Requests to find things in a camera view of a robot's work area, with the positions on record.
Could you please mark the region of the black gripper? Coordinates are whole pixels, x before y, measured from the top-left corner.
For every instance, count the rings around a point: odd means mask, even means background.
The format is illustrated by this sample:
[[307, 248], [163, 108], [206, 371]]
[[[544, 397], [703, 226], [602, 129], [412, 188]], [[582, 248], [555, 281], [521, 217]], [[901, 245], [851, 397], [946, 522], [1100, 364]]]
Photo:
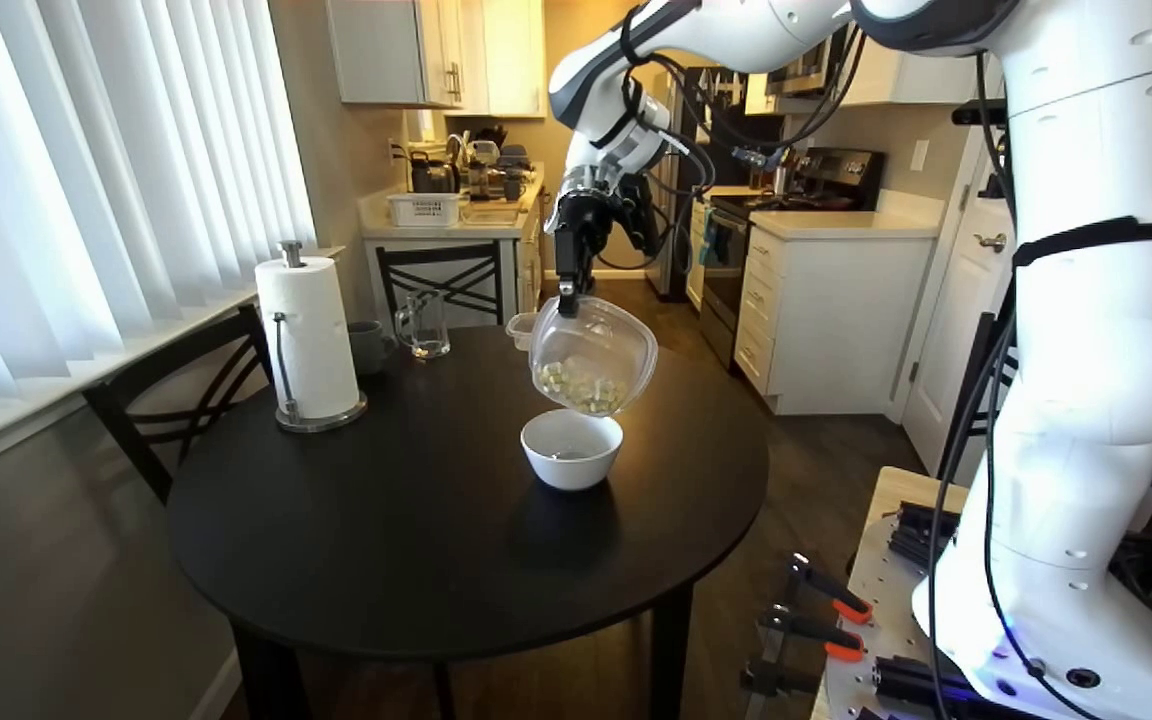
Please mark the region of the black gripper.
[[659, 253], [652, 188], [645, 176], [617, 186], [575, 188], [555, 201], [550, 236], [555, 242], [555, 309], [575, 315], [575, 298], [594, 298], [594, 262], [606, 253], [607, 234], [619, 227], [639, 258]]

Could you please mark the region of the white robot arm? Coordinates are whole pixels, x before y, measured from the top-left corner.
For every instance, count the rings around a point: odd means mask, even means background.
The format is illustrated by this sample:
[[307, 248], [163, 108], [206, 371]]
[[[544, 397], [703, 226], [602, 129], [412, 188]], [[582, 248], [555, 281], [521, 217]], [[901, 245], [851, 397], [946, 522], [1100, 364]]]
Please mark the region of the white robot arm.
[[1152, 0], [650, 0], [550, 81], [566, 188], [659, 157], [650, 57], [767, 71], [840, 26], [1005, 75], [1018, 375], [917, 626], [993, 706], [1152, 720], [1152, 607], [1114, 577], [1152, 482]]

